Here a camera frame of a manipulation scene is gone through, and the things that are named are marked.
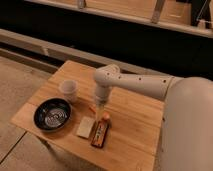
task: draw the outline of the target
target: wooden table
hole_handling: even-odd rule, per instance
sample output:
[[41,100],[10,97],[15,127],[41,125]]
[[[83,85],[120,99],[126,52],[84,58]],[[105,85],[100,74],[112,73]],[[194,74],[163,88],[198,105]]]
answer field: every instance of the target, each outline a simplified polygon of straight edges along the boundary
[[[124,89],[113,88],[106,111],[110,113],[109,129],[103,149],[76,136],[83,116],[95,117],[93,104],[95,68],[67,61],[14,115],[12,123],[107,170],[153,170],[160,134],[163,103]],[[61,130],[42,133],[33,122],[36,108],[45,100],[63,95],[58,85],[65,79],[78,82],[78,101],[74,115]]]
[[[77,0],[33,0],[33,2],[77,7]],[[113,12],[117,16],[124,14],[128,19],[134,16],[151,19],[156,3],[157,0],[86,0],[86,8],[103,11],[103,14],[104,11]],[[160,21],[190,25],[190,12],[189,3],[165,0]]]

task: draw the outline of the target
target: gray floor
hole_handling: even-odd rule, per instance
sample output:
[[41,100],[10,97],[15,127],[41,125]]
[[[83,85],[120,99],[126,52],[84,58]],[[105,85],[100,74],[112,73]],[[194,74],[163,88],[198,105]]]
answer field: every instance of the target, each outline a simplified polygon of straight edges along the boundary
[[[10,124],[11,117],[50,76],[0,57],[0,171],[102,170],[54,145],[49,150],[35,136],[24,135],[22,129]],[[158,160],[155,171],[160,168]]]

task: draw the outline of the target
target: small cup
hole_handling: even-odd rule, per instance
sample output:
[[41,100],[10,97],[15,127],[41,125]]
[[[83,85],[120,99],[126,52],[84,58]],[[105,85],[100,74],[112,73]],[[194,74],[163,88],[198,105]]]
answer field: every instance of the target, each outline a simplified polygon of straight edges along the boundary
[[70,102],[75,103],[77,101],[77,82],[74,80],[64,80],[59,85],[59,91]]

